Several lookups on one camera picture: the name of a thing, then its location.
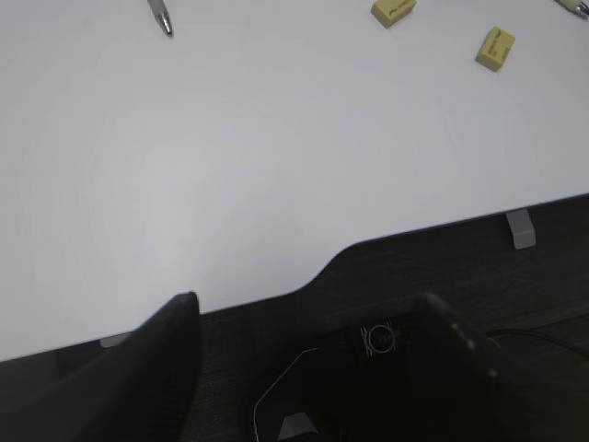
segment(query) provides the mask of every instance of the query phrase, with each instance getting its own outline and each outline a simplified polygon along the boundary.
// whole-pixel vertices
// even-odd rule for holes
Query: yellow eraser
[[[515,37],[512,34],[501,28],[494,27],[482,44],[477,55],[477,61],[491,69],[491,71],[497,72],[505,64],[507,55],[512,50],[514,43]]]
[[[415,7],[416,0],[377,0],[372,5],[372,15],[385,27],[405,17]]]

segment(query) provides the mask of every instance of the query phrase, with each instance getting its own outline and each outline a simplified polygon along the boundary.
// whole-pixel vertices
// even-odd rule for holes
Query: white desk
[[[589,191],[552,0],[0,0],[0,359],[308,283],[370,238]],[[517,38],[499,74],[489,29]]]

